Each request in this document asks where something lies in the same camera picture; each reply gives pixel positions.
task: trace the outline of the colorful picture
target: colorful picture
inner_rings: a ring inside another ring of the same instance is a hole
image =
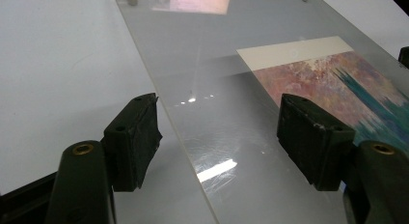
[[[354,51],[253,70],[280,105],[282,93],[308,98],[357,131],[409,153],[409,101]]]

